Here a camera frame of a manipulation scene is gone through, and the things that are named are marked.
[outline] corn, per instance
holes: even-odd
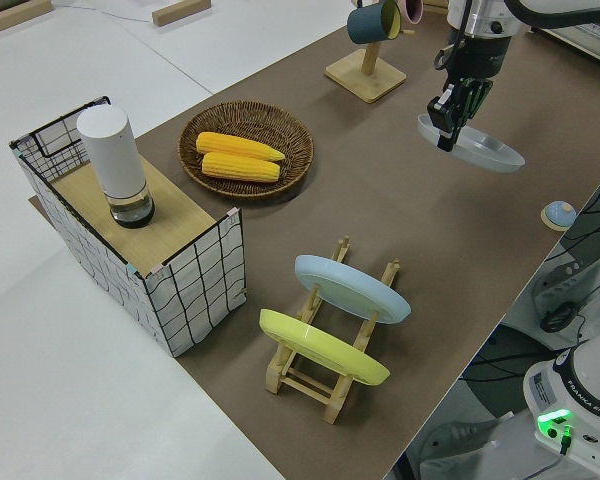
[[[280,178],[280,165],[230,153],[209,152],[202,159],[202,173],[230,180],[273,183]]]
[[[269,145],[216,132],[200,132],[196,139],[196,150],[202,155],[209,152],[224,152],[272,162],[284,160],[284,153]]]

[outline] round object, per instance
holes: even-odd
[[[389,370],[366,353],[282,313],[260,310],[260,328],[276,342],[365,385],[380,385],[389,376]]]
[[[296,258],[296,277],[307,290],[345,312],[364,319],[378,313],[378,323],[399,323],[411,306],[395,290],[343,263],[314,255]]]
[[[568,230],[576,221],[577,216],[575,208],[563,201],[551,202],[540,212],[540,218],[544,224],[558,232]]]
[[[380,0],[358,7],[347,18],[347,33],[353,43],[393,40],[400,34],[400,9],[395,0]]]
[[[402,18],[410,23],[420,23],[422,20],[423,1],[422,0],[398,0],[398,7]]]
[[[440,130],[433,126],[428,114],[418,115],[418,131],[429,143],[438,145]],[[468,125],[462,127],[451,155],[497,173],[515,172],[525,163],[514,149]]]
[[[202,173],[203,155],[196,150],[201,132],[217,132],[256,140],[285,154],[275,183],[213,178]],[[307,128],[280,108],[260,102],[235,101],[207,108],[184,128],[178,145],[184,170],[200,185],[231,198],[262,199],[298,184],[313,161],[313,138]]]
[[[126,228],[147,225],[155,205],[127,114],[96,105],[80,113],[76,128],[114,220]]]

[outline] brown mat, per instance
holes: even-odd
[[[498,175],[443,154],[417,133],[417,115],[445,79],[432,61],[447,26],[429,14],[416,29],[382,45],[380,58],[407,81],[375,104],[324,76],[357,48],[340,30],[138,140],[149,161],[218,218],[235,202],[204,190],[178,161],[180,133],[196,113],[258,100],[295,115],[314,135],[315,164],[295,198],[239,205],[247,303],[179,358],[289,479],[382,478],[558,240],[540,210],[558,199],[580,208],[600,182],[598,64],[537,34],[514,39],[472,122],[527,160]],[[376,327],[367,352],[392,374],[379,387],[354,385],[332,426],[318,402],[285,386],[278,396],[265,391],[275,344],[260,332],[258,312],[294,314],[306,295],[295,257],[329,256],[345,234],[348,263],[371,275],[400,258],[395,286],[413,314]],[[357,320],[323,308],[316,326],[355,336]]]

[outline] wicker basket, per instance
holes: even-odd
[[[236,135],[265,143],[285,154],[275,183],[213,178],[202,173],[196,150],[201,132]],[[204,187],[232,198],[262,199],[289,189],[307,173],[313,161],[313,138],[307,128],[280,108],[253,101],[221,103],[196,115],[184,128],[178,146],[185,171]]]

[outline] yellow plate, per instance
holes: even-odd
[[[260,328],[276,342],[365,385],[380,385],[389,376],[389,370],[366,353],[288,315],[260,310]]]

